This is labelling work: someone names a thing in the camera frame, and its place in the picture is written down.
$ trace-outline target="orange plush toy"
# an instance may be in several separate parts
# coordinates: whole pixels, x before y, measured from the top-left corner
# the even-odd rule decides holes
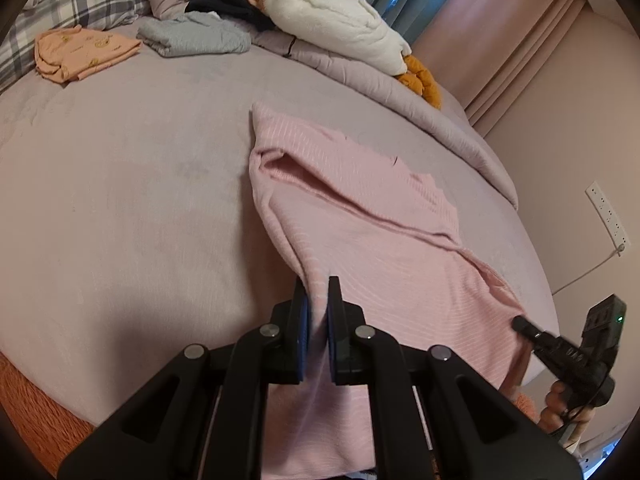
[[[409,90],[421,95],[431,106],[440,110],[442,98],[436,80],[431,72],[414,56],[405,56],[407,72],[397,75],[396,79]]]

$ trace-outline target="cable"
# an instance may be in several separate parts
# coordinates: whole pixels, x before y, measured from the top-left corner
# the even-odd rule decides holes
[[[575,415],[572,416],[571,418],[569,418],[562,426],[560,426],[557,430],[552,431],[551,432],[552,436],[556,436],[558,434],[561,434],[576,418],[578,418],[578,416],[584,411],[584,409],[593,402],[593,399],[596,398],[596,396],[600,393],[600,390],[604,386],[604,383],[607,380],[607,377],[609,377],[609,374],[605,375],[604,379],[600,383],[600,386],[598,386],[598,388],[596,389],[596,392],[591,396],[591,399],[589,399],[587,402],[585,402],[580,407],[580,409],[577,412],[575,412]]]
[[[291,57],[291,49],[293,48],[293,44],[296,42],[298,38],[296,38],[295,36],[293,37],[293,40],[291,40],[291,43],[289,43],[289,50],[287,50],[286,54],[282,54],[282,57],[289,59]]]
[[[606,264],[610,259],[612,259],[616,254],[618,256],[620,256],[620,254],[622,253],[622,251],[625,250],[625,245],[624,244],[620,244],[618,247],[616,247],[616,250],[613,251],[609,256],[607,256],[607,258],[603,261],[601,261],[599,264],[597,264],[595,267],[592,267],[591,269],[587,270],[587,272],[585,272],[584,274],[581,274],[580,276],[578,276],[577,278],[575,278],[574,280],[571,280],[569,283],[567,283],[566,285],[561,286],[560,288],[558,288],[558,290],[555,290],[551,293],[552,296],[555,296],[558,292],[560,292],[561,290],[565,290],[568,286],[573,285],[575,282],[580,281],[581,279],[583,279],[587,274],[593,272],[596,269],[599,269],[601,266],[603,266],[604,264]]]

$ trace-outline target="white plush fabric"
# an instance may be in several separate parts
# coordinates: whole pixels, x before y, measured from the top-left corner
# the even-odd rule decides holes
[[[411,47],[366,0],[263,0],[281,30],[388,75],[406,72]]]

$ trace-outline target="white power strip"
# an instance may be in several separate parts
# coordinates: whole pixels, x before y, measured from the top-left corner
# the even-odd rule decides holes
[[[626,235],[625,228],[623,227],[618,214],[609,203],[609,200],[607,200],[607,197],[604,196],[604,193],[600,189],[600,186],[598,186],[598,183],[594,182],[591,184],[585,190],[585,193],[595,206],[600,218],[602,218],[607,231],[611,235],[614,245],[618,248],[621,244],[624,244],[625,252],[628,251],[631,246],[629,237]]]

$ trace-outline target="human hand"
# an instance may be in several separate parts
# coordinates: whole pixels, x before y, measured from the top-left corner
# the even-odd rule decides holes
[[[551,389],[545,397],[546,408],[540,413],[538,427],[546,433],[551,433],[562,427],[564,424],[564,421],[562,420],[563,415],[571,418],[572,416],[575,416],[576,413],[580,412],[572,420],[572,422],[576,423],[576,427],[569,437],[569,440],[564,444],[564,447],[567,448],[578,442],[593,418],[595,409],[586,407],[580,411],[580,408],[575,408],[571,412],[567,413],[566,402],[562,399],[562,392],[564,392],[565,389],[566,386],[564,383],[561,383],[561,381],[556,381],[551,385]]]
[[[520,385],[527,372],[527,367],[529,367],[531,351],[533,350],[533,345],[520,335],[518,336],[518,343],[520,346],[513,355],[507,376],[504,378],[499,389],[500,393],[511,402],[515,402],[518,398]]]

